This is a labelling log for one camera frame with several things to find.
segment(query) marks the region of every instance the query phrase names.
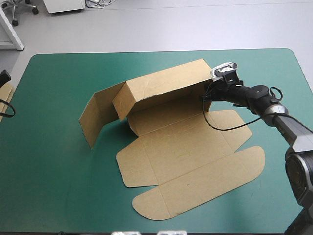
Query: chair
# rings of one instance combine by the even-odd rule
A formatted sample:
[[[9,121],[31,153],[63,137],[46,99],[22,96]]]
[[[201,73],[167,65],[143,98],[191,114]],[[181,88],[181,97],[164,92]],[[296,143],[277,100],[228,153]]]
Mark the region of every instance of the chair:
[[[21,3],[23,0],[7,0],[4,1],[3,4],[1,5],[3,11],[7,9],[12,9],[12,15],[13,15],[13,20],[12,20],[12,25],[13,26],[18,26],[19,22],[16,19],[16,8],[19,6],[25,6],[28,8],[32,8],[32,12],[34,15],[38,14],[38,9],[34,5],[30,5],[30,0],[25,0],[25,3]]]

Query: green mat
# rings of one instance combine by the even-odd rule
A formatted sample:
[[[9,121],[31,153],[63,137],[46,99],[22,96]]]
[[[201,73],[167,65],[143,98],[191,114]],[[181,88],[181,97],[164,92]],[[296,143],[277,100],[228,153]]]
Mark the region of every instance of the green mat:
[[[165,221],[151,221],[132,199],[151,187],[126,188],[117,152],[136,139],[125,121],[103,128],[93,150],[78,118],[95,91],[203,58],[211,67],[237,62],[246,86],[276,86],[304,124],[313,120],[312,92],[288,49],[36,55],[12,99],[14,118],[0,123],[0,231],[111,232],[187,230],[212,233],[282,232],[301,208],[285,173],[287,143],[259,121],[242,149],[259,145],[266,167],[253,182]],[[212,110],[233,109],[216,102]],[[235,108],[248,122],[253,116]]]

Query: white floor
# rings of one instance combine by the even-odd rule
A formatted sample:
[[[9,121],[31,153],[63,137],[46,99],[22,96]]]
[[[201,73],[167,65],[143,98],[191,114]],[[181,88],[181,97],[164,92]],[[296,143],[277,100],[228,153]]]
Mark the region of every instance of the white floor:
[[[32,2],[40,13],[20,9],[15,27],[25,50],[0,50],[0,70],[11,71],[14,86],[38,53],[286,47],[313,88],[313,0],[116,0],[56,16]]]

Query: chair wheel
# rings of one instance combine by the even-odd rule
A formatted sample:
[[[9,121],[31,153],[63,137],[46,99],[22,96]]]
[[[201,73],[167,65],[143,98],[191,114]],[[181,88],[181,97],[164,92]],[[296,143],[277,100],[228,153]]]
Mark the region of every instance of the chair wheel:
[[[12,25],[15,27],[15,26],[18,26],[19,25],[19,22],[17,20],[12,20]]]
[[[32,13],[33,13],[34,15],[37,15],[37,14],[39,13],[39,11],[38,11],[37,8],[34,8],[34,9],[32,9],[31,11],[32,11]]]

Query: cardboard piece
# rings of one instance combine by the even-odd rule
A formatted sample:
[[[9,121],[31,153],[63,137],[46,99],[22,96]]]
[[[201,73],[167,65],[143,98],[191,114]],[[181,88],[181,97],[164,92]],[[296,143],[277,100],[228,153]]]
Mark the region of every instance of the cardboard piece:
[[[102,127],[118,118],[189,95],[194,85],[208,81],[211,68],[203,59],[151,73],[96,92],[79,118],[91,148]]]
[[[5,100],[7,102],[10,102],[12,99],[12,96],[14,94],[14,89],[11,86],[11,84],[6,83],[0,88],[0,99]],[[7,106],[3,103],[0,103],[0,112],[5,113],[7,109]]]
[[[139,138],[116,158],[127,187],[158,185],[133,200],[146,218],[172,218],[252,181],[264,168],[260,147],[236,152],[251,136],[248,127],[220,132],[205,122],[199,96],[210,70],[200,59],[117,84],[95,93],[79,119],[93,147],[103,125],[127,117]],[[233,110],[206,116],[220,128],[244,123]]]

